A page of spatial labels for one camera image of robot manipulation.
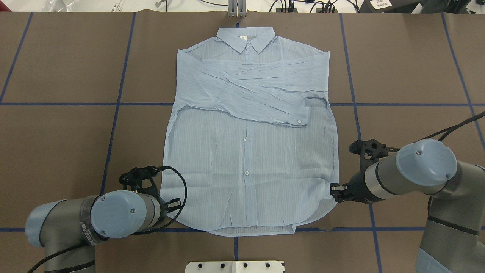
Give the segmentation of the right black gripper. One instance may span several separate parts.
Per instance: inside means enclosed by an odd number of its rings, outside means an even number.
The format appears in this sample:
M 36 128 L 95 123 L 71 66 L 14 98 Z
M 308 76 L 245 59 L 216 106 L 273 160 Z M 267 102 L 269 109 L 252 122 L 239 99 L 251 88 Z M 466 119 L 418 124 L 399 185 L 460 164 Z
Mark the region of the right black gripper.
M 339 193 L 333 195 L 335 202 L 337 203 L 350 202 L 350 196 L 340 194 L 345 190 L 350 191 L 350 194 L 353 197 L 352 200 L 355 202 L 364 204 L 374 203 L 374 195 L 367 187 L 364 175 L 362 173 L 354 174 L 347 185 L 330 184 L 330 192 Z

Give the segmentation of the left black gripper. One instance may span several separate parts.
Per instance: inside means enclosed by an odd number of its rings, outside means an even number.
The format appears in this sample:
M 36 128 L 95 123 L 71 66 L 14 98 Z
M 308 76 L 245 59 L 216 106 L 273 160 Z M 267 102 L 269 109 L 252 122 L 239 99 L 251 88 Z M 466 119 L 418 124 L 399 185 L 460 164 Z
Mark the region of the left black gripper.
M 157 221 L 158 224 L 161 224 L 165 220 L 167 213 L 171 213 L 182 208 L 182 201 L 180 198 L 175 198 L 166 202 L 163 200 L 163 198 L 158 197 L 158 201 L 160 205 L 160 215 Z

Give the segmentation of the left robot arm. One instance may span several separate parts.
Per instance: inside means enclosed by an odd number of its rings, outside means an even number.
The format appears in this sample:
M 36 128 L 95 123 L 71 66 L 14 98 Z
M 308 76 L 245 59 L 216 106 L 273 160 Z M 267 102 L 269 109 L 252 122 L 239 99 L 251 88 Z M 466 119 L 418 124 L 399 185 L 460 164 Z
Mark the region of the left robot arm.
M 45 273 L 94 273 L 95 246 L 111 238 L 150 234 L 165 226 L 166 215 L 182 212 L 185 201 L 164 201 L 140 190 L 116 190 L 76 200 L 42 204 L 25 224 L 28 242 L 43 248 L 45 257 L 29 272 L 44 266 Z

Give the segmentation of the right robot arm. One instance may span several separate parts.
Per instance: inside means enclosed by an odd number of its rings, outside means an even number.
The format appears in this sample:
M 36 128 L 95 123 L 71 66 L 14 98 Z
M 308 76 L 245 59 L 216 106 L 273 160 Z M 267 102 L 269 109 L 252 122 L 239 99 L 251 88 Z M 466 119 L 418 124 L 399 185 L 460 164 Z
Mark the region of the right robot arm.
M 419 246 L 418 273 L 483 273 L 485 171 L 456 159 L 441 141 L 423 139 L 400 149 L 371 139 L 355 141 L 360 171 L 348 183 L 332 183 L 335 201 L 373 204 L 419 192 L 430 197 Z

